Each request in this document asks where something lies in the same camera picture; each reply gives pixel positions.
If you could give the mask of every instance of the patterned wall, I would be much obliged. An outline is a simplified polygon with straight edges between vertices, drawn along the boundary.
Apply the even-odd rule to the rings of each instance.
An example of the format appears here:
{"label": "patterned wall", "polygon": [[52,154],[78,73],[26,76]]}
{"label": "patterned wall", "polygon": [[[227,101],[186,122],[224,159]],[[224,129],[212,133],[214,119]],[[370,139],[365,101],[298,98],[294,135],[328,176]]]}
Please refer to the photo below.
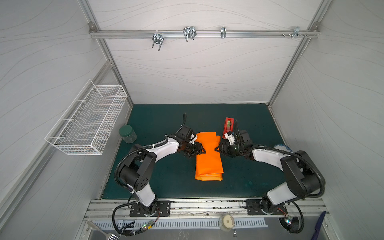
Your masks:
{"label": "patterned wall", "polygon": [[[76,0],[0,1],[0,202],[105,62]],[[116,84],[112,73],[107,82]],[[117,126],[127,110],[125,105]],[[0,239],[74,239],[89,201],[103,187],[118,127],[112,136],[102,156],[56,151]]]}
{"label": "patterned wall", "polygon": [[321,0],[89,0],[102,30],[307,28]]}
{"label": "patterned wall", "polygon": [[298,41],[107,40],[134,103],[265,103]]}
{"label": "patterned wall", "polygon": [[340,239],[383,239],[383,12],[383,1],[334,1],[272,107],[323,173]]}
{"label": "patterned wall", "polygon": [[76,0],[0,2],[0,201],[106,59]]}
{"label": "patterned wall", "polygon": [[[307,28],[320,0],[90,0],[102,30],[275,30]],[[134,103],[265,103],[297,40],[107,41]]]}

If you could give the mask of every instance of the orange cloth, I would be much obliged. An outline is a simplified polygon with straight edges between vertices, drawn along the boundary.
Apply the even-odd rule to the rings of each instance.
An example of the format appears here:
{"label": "orange cloth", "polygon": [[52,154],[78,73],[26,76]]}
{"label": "orange cloth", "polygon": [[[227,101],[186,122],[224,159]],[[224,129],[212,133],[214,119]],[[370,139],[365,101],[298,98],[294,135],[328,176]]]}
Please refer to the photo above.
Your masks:
{"label": "orange cloth", "polygon": [[215,147],[220,144],[221,137],[215,132],[201,132],[197,134],[197,142],[201,143],[207,153],[197,155],[195,179],[201,181],[223,180],[223,165],[220,153]]}

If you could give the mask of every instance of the glass jar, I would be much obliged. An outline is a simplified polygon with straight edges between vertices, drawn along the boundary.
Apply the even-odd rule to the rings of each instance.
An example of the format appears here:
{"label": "glass jar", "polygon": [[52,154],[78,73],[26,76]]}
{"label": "glass jar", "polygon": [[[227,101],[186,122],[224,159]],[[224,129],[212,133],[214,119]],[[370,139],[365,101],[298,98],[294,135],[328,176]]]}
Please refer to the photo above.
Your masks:
{"label": "glass jar", "polygon": [[130,125],[124,125],[119,129],[119,134],[126,143],[136,141],[137,135]]}

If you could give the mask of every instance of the green jar lid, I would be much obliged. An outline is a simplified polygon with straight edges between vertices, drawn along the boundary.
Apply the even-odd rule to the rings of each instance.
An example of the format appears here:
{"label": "green jar lid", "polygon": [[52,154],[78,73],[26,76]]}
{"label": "green jar lid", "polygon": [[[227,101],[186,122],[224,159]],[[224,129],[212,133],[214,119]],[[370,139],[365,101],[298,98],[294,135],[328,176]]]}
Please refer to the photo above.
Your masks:
{"label": "green jar lid", "polygon": [[130,125],[124,125],[119,129],[119,134],[122,137],[128,137],[133,132],[133,128]]}

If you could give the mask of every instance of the white wire basket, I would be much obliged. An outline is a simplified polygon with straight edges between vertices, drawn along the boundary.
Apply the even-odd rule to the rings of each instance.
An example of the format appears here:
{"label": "white wire basket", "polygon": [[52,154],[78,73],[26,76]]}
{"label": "white wire basket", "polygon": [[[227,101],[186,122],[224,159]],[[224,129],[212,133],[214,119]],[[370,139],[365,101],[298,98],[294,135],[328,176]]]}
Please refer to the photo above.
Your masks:
{"label": "white wire basket", "polygon": [[89,82],[45,137],[67,155],[101,155],[127,98],[121,85]]}

